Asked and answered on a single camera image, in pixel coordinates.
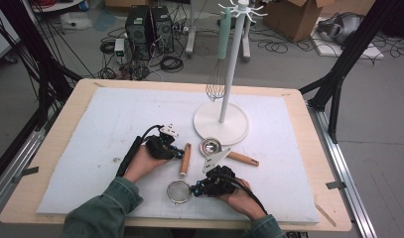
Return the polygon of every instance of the green jacket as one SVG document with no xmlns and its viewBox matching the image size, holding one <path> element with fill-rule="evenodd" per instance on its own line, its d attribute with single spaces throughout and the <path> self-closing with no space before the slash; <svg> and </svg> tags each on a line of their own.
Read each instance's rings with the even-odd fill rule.
<svg viewBox="0 0 404 238">
<path fill-rule="evenodd" d="M 126 214 L 142 202 L 139 188 L 129 180 L 117 177 L 102 195 L 92 198 L 67 215 L 62 237 L 122 238 Z M 254 221 L 245 237 L 281 238 L 285 235 L 275 218 L 267 215 Z"/>
</svg>

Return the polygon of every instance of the white foam board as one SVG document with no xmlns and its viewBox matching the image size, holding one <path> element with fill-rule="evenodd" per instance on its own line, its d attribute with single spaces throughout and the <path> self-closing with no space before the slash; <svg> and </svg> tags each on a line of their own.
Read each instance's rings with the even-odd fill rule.
<svg viewBox="0 0 404 238">
<path fill-rule="evenodd" d="M 232 151 L 260 162 L 251 167 L 231 159 L 220 164 L 251 183 L 254 193 L 278 221 L 318 222 L 312 192 L 281 97 L 230 95 L 230 102 L 248 115 L 250 132 Z M 204 179 L 202 141 L 193 117 L 208 102 L 205 93 L 98 88 L 80 119 L 52 175 L 39 213 L 67 214 L 100 195 L 114 179 L 120 162 L 136 136 L 151 126 L 173 123 L 180 133 L 174 145 L 193 146 L 185 180 Z M 179 178 L 181 161 L 170 161 L 137 182 L 145 201 L 131 212 L 136 217 L 245 220 L 227 204 L 211 197 L 191 197 L 181 205 L 168 199 L 168 184 Z"/>
</svg>

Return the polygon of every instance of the person's hand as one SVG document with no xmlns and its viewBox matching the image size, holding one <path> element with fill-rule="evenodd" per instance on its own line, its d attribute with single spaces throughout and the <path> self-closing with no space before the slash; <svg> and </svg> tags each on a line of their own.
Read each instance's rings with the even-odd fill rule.
<svg viewBox="0 0 404 238">
<path fill-rule="evenodd" d="M 156 167 L 161 166 L 168 161 L 169 160 L 159 160 L 153 158 L 149 154 L 146 146 L 140 146 L 123 177 L 136 182 L 141 177 L 149 174 Z"/>
<path fill-rule="evenodd" d="M 242 184 L 251 189 L 248 181 L 241 178 L 238 179 Z M 227 193 L 217 198 L 228 203 L 235 211 L 246 215 L 252 221 L 266 215 L 257 202 L 239 187 L 232 194 Z"/>
</svg>

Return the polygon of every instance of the gray floor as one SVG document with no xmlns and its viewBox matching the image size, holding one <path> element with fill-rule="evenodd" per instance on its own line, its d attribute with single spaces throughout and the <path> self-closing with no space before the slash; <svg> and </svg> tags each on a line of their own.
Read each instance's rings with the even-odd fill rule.
<svg viewBox="0 0 404 238">
<path fill-rule="evenodd" d="M 91 9 L 93 28 L 68 31 L 67 42 L 90 71 L 101 68 L 100 39 L 124 25 L 124 18 Z M 202 14 L 198 27 L 215 29 L 216 17 Z M 253 30 L 262 30 L 257 24 Z M 62 47 L 67 67 L 87 74 L 74 56 Z M 183 56 L 185 67 L 178 73 L 152 73 L 149 81 L 206 83 L 216 63 L 217 35 L 197 34 L 195 52 Z M 301 88 L 324 76 L 335 58 L 319 57 L 287 44 L 288 52 L 276 54 L 250 43 L 251 61 L 237 64 L 235 85 Z M 306 99 L 313 93 L 305 95 Z M 0 62 L 0 157 L 37 108 L 37 101 L 23 66 Z M 360 60 L 348 75 L 342 90 L 337 138 L 359 194 L 378 237 L 404 237 L 404 57 L 385 54 L 375 65 Z M 57 237 L 61 226 L 9 225 L 0 222 L 0 237 Z M 130 237 L 143 236 L 152 229 L 133 230 Z M 201 237 L 234 237 L 235 233 L 204 231 Z M 311 232 L 310 237 L 360 237 L 353 228 L 347 233 Z"/>
</svg>

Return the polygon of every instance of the wooden handle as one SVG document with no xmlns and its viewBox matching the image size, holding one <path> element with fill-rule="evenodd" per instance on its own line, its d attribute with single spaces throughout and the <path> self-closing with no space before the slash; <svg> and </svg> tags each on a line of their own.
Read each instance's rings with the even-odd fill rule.
<svg viewBox="0 0 404 238">
<path fill-rule="evenodd" d="M 241 155 L 239 153 L 236 152 L 230 152 L 228 157 L 230 159 L 233 159 L 235 161 L 250 165 L 250 166 L 254 166 L 254 167 L 258 167 L 260 165 L 260 163 L 252 158 L 249 158 L 247 156 Z"/>
<path fill-rule="evenodd" d="M 181 160 L 180 176 L 186 176 L 189 169 L 190 155 L 192 154 L 192 144 L 187 143 L 184 149 L 184 156 Z"/>
</svg>

